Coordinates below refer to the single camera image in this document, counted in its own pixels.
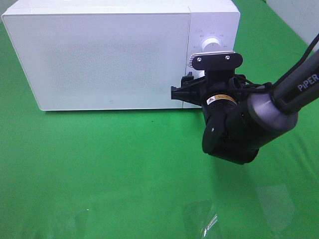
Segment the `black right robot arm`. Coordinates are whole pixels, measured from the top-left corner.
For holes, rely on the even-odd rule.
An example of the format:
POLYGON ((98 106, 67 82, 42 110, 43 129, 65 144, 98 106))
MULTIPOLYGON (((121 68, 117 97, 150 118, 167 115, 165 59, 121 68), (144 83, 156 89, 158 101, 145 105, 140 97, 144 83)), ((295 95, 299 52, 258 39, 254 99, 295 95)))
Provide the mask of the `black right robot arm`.
POLYGON ((299 110, 319 96, 319 55, 305 53, 275 83, 254 84, 235 69, 243 62, 239 53, 195 53, 189 73, 171 97, 202 107, 205 130, 203 152, 237 164, 251 162, 260 147, 293 129, 299 110))

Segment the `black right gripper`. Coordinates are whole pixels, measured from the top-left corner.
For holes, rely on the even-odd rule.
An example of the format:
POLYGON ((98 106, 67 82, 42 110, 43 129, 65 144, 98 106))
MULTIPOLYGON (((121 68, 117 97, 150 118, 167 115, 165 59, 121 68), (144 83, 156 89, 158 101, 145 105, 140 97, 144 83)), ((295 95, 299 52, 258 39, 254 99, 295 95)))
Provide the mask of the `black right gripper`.
POLYGON ((170 95, 200 107, 235 107, 247 97, 246 86, 246 77, 234 70, 208 71, 199 78, 189 72, 181 78, 181 87, 171 86, 170 95))

